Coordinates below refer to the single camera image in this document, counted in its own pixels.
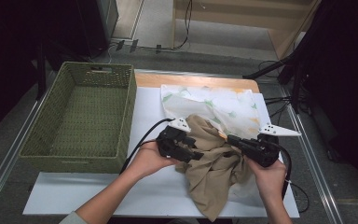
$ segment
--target green wicker basket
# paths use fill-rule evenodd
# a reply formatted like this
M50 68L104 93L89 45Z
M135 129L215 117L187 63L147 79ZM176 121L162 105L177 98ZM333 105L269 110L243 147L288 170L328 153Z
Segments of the green wicker basket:
M118 173L130 141L131 65L64 63L21 146L20 158L57 173Z

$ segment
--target hand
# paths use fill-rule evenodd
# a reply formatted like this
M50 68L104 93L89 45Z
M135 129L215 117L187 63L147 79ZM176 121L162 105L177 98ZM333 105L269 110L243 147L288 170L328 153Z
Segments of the hand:
M282 187L286 175L286 166L276 160L269 167L262 167L257 162L244 156L245 161L255 173L255 182L263 200L276 198L282 199Z
M178 160L161 157L158 152L157 143L149 142L141 146L127 170L143 178L152 175L163 167L177 163L179 163Z

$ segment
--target floor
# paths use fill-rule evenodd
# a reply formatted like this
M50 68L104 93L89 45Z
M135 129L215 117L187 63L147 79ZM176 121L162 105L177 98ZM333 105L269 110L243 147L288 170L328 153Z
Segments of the floor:
M132 39L139 39L138 46L155 47L170 45L171 34L171 1L147 0L140 14L139 23ZM185 37L183 21L177 21L176 42L180 44ZM138 69L171 70L180 72L198 72L220 74L226 77L241 77L252 74L262 68L269 60L277 60L268 33L264 29L238 26L215 26L205 22L191 22L188 42L176 52L161 52L148 49L137 49L130 53L129 48L116 51L111 48L100 57L92 59L101 63L130 63ZM277 71L257 79L265 98L282 96L282 87L276 82ZM0 164L7 154L21 125L34 105L36 87L26 93L0 124ZM282 104L268 106L273 113ZM281 144L292 156L292 181L307 193L309 199L299 190L297 207L307 208L294 219L295 223L358 223L358 171L345 162L331 162L325 153L325 144L319 135L312 117L300 112L317 162L324 174L325 181L337 202L342 220L332 222L325 211L320 192L314 182L308 162L301 145L295 138L282 138ZM280 126L293 129L293 118L290 110L282 112ZM38 172L29 164L17 161L7 183L0 192L0 223L58 223L62 217L25 217L22 209L27 202L32 185ZM267 223L265 218L234 218L233 223Z

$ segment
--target white table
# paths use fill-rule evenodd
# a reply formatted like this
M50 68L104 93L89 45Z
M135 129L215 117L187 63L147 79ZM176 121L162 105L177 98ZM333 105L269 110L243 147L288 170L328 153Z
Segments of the white table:
M174 83L181 84L191 80L192 77L170 76ZM224 86L220 80L210 77L194 77L200 83L215 82ZM138 91L131 126L131 141L129 151L157 121L164 119L164 113L159 97L159 88L142 87L142 80L137 77ZM152 85L160 85L156 81L146 79ZM159 77L158 80L170 84L167 79ZM249 80L231 79L233 85L244 85ZM261 125L269 122L269 115L263 96L255 93L255 101L260 113ZM165 128L160 125L148 138L151 139ZM81 204L106 187L117 174L57 174L40 173L31 196L26 204L24 215L65 215L76 210ZM255 180L254 184L234 185L228 197L228 202L220 217L266 217L266 211L259 197ZM290 217L299 217L293 192L289 186L284 198L284 205ZM187 180L185 176L166 167L157 173L139 181L131 189L122 204L114 213L115 216L131 217L203 217L187 193Z

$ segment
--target khaki cloth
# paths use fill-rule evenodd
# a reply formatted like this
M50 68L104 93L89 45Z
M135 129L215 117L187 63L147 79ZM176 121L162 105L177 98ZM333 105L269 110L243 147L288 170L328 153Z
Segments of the khaki cloth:
M250 175L243 156L225 143L205 119L190 115L187 124L196 139L195 151L204 153L199 161L180 163L176 170L185 173L189 181L189 194L201 213L215 221L227 202L229 187Z

